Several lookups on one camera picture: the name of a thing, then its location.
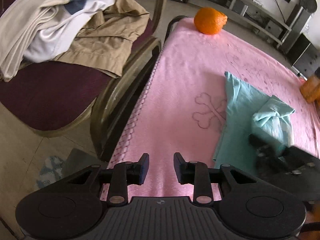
stitched border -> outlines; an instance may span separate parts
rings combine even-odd
[[[126,126],[124,127],[124,131],[122,132],[122,135],[118,141],[118,144],[116,146],[116,149],[115,151],[113,152],[113,155],[110,159],[110,162],[108,164],[108,169],[111,169],[113,168],[114,165],[116,165],[117,163],[121,162],[124,160],[124,157],[125,157],[125,154],[128,152],[128,148],[130,146],[130,141],[132,139],[132,135],[134,133],[134,128],[136,126],[136,123],[138,122],[139,120],[139,115],[140,115],[140,112],[144,106],[144,102],[147,98],[147,95],[148,95],[148,92],[150,90],[150,87],[151,87],[151,84],[152,84],[152,81],[153,81],[153,78],[156,74],[156,71],[158,69],[158,65],[159,65],[159,61],[160,61],[160,58],[162,56],[162,53],[165,49],[165,45],[163,46],[160,54],[159,54],[159,57],[155,63],[155,67],[153,68],[152,70],[152,73],[150,75],[150,78],[148,80],[148,83],[145,85],[144,89],[143,89],[143,92],[141,93],[131,115],[130,115],[130,118],[126,124]]]

pink blanket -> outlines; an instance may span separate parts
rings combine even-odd
[[[192,196],[192,185],[180,185],[173,154],[213,166],[212,156],[226,114],[224,72],[276,95],[295,109],[291,115],[295,145],[319,157],[320,122],[315,106],[299,91],[299,79],[259,49],[222,30],[199,33],[193,19],[181,20],[167,40],[115,150],[109,168],[150,154],[142,186],[131,196]]]

screw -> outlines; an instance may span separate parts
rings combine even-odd
[[[212,198],[208,196],[199,196],[197,197],[196,201],[200,204],[208,204],[212,201]]]
[[[109,198],[109,201],[113,204],[120,204],[124,201],[124,197],[122,196],[112,196]]]

maroon chair seat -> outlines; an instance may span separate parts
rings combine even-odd
[[[152,34],[133,43],[136,50]],[[51,131],[73,122],[102,92],[112,78],[99,70],[63,62],[42,62],[18,71],[8,83],[0,81],[0,102],[33,129]]]

orange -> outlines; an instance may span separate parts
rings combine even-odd
[[[212,35],[221,31],[227,23],[228,17],[210,7],[201,8],[194,19],[198,31],[204,34]]]

